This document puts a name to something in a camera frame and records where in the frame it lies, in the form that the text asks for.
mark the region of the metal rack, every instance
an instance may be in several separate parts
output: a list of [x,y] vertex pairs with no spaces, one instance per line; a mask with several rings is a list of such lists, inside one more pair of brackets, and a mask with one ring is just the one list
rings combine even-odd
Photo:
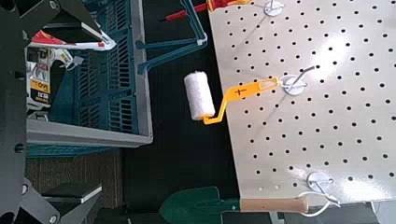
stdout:
[[241,197],[296,197],[320,171],[341,203],[395,199],[396,2],[282,3],[277,17],[257,0],[210,14],[224,90],[316,67],[298,96],[278,88],[228,106]]

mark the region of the wire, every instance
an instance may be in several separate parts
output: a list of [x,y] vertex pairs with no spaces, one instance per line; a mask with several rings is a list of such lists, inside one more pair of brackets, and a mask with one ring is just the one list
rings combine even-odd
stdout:
[[[305,195],[309,195],[309,194],[315,194],[315,195],[319,195],[319,196],[323,196],[326,198],[326,200],[328,200],[328,198],[338,201],[334,196],[332,195],[328,195],[328,194],[324,194],[324,193],[319,193],[319,192],[315,192],[315,191],[306,191],[303,192],[301,194],[299,194],[298,197],[303,197]],[[329,206],[330,204],[334,204],[337,207],[341,207],[340,204],[338,203],[332,203],[329,200],[326,202],[326,204],[320,208],[316,213],[312,213],[312,214],[307,214],[307,213],[300,213],[301,215],[305,216],[305,217],[317,217],[318,215],[322,214]]]

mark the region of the dark floor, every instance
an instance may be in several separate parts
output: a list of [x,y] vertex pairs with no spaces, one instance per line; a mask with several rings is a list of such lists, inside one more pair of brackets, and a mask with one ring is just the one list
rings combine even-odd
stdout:
[[[198,5],[204,0],[192,2]],[[187,19],[158,22],[182,9],[179,0],[144,0],[143,8],[147,43],[193,37]],[[158,212],[163,201],[181,189],[217,186],[221,197],[238,197],[226,120],[209,126],[191,120],[183,81],[189,73],[205,71],[216,108],[222,100],[207,12],[200,13],[199,18],[209,38],[208,46],[149,71],[154,141],[125,150],[124,157],[125,202],[133,213]]]
[[88,223],[93,223],[99,208],[122,205],[120,155],[109,150],[75,158],[27,159],[26,177],[40,193],[65,182],[102,183],[102,195],[88,215]]

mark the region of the yellow roller handle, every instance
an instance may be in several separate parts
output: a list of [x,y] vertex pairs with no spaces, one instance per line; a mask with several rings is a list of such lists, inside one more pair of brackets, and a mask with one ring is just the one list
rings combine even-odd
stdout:
[[[268,87],[263,87],[262,83],[265,82],[272,82],[273,84]],[[256,95],[257,93],[263,91],[271,90],[277,87],[278,85],[279,85],[279,79],[277,77],[272,77],[264,80],[259,80],[257,82],[251,82],[242,86],[231,87],[224,94],[224,98],[221,102],[221,106],[219,110],[219,115],[216,118],[203,117],[204,124],[213,124],[213,123],[221,122],[228,102],[242,100],[242,98]]]

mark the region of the paint roller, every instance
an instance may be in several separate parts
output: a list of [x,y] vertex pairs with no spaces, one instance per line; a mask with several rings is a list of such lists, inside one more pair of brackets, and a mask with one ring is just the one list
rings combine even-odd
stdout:
[[269,91],[279,85],[279,80],[277,77],[272,77],[231,87],[224,93],[219,114],[215,118],[213,117],[216,114],[216,110],[213,105],[209,84],[207,83],[206,73],[191,73],[184,78],[184,84],[186,86],[192,119],[203,120],[204,124],[213,124],[222,121],[228,102],[239,101],[257,93]]

